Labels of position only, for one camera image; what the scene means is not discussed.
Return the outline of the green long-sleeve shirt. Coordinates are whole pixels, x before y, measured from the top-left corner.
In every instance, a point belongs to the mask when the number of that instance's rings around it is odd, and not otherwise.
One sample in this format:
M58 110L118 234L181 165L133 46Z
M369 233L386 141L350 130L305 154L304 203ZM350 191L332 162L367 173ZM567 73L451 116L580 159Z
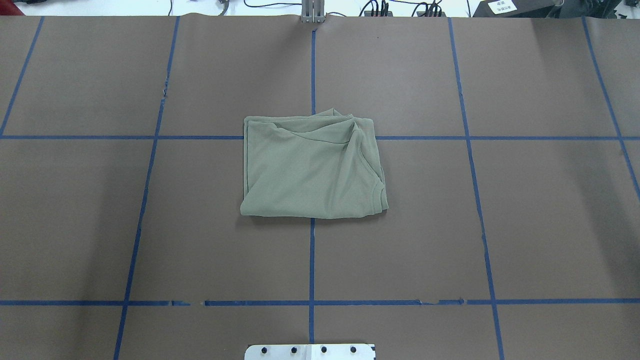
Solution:
M247 116L242 184L244 216L331 220L389 209L374 120L333 108Z

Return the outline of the white pedestal column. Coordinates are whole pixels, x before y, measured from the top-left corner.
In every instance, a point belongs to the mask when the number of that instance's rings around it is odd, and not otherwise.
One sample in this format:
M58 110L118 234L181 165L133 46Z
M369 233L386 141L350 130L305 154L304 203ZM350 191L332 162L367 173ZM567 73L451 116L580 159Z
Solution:
M374 344L254 344L247 347L245 360L375 360Z

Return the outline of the aluminium frame post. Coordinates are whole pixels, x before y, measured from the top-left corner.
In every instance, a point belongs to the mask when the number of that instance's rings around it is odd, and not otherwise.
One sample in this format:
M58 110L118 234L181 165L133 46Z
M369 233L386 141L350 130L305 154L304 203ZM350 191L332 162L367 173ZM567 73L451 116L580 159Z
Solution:
M301 0L301 22L321 24L326 21L324 0Z

